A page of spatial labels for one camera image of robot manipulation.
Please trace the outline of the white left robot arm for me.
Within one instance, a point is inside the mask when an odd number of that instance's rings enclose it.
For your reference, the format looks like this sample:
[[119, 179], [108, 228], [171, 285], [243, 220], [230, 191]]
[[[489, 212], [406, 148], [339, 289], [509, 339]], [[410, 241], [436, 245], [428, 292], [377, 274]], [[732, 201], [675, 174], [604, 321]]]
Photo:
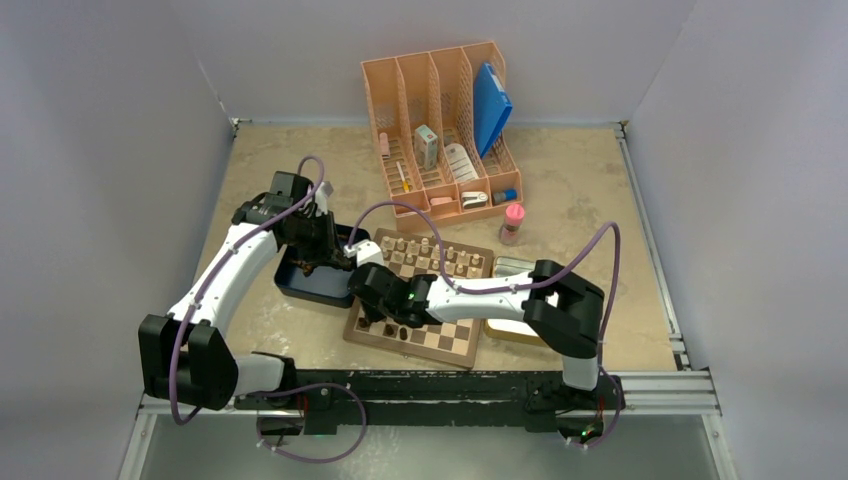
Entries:
[[268, 191], [235, 210], [223, 245], [188, 293], [166, 314], [149, 314], [140, 324], [147, 395], [211, 410], [253, 393], [275, 409], [295, 402], [291, 359], [266, 353], [237, 357], [225, 337], [249, 287], [280, 250], [294, 250], [295, 265], [305, 275], [318, 267], [354, 267], [328, 208], [331, 193], [326, 181], [278, 171]]

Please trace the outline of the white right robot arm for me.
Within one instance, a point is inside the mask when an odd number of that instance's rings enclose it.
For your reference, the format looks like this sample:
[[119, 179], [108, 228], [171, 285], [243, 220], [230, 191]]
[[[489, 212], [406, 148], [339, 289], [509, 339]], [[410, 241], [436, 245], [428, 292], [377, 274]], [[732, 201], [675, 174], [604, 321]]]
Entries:
[[356, 268], [348, 290], [370, 322], [390, 319], [410, 328], [464, 319], [521, 322], [562, 359], [561, 392], [584, 407], [601, 391], [599, 335], [604, 291], [551, 260], [508, 277], [467, 279], [419, 274], [404, 279], [388, 267]]

